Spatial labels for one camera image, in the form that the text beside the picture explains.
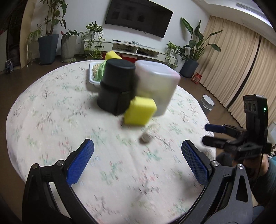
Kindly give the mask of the person right hand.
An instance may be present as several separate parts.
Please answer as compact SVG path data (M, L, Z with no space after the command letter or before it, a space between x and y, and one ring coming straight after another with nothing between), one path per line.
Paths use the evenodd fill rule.
M265 175L269 169L269 160L267 154L260 154L254 158L244 159L243 162L233 160L232 166L236 166L238 163L243 164L244 167L249 169L254 178Z

